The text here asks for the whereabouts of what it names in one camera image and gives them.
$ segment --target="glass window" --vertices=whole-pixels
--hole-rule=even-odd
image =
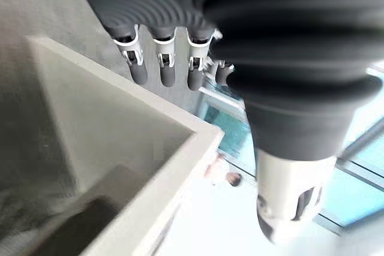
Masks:
[[[324,214],[342,227],[384,209],[384,192],[339,169],[326,191]]]
[[[212,106],[209,106],[204,120],[225,132],[219,149],[235,159],[235,165],[241,166],[249,173],[254,173],[256,163],[249,124]]]
[[[378,168],[384,176],[384,134],[355,156],[355,162]]]
[[[368,73],[377,76],[384,82],[384,73],[378,70],[369,69]],[[379,119],[384,117],[384,88],[379,92],[374,100],[367,105],[357,109],[353,117],[351,126],[344,141],[344,147],[354,142],[370,129]]]

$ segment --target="gray concrete wall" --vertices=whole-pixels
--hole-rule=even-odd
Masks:
[[[10,229],[35,227],[75,193],[31,65],[26,35],[46,35],[131,79],[85,0],[0,0],[0,214],[8,215],[0,222],[0,239]],[[176,39],[177,76],[170,89],[161,85],[154,45],[146,31],[143,48],[149,73],[145,88],[193,112],[199,95],[187,89],[185,37]]]

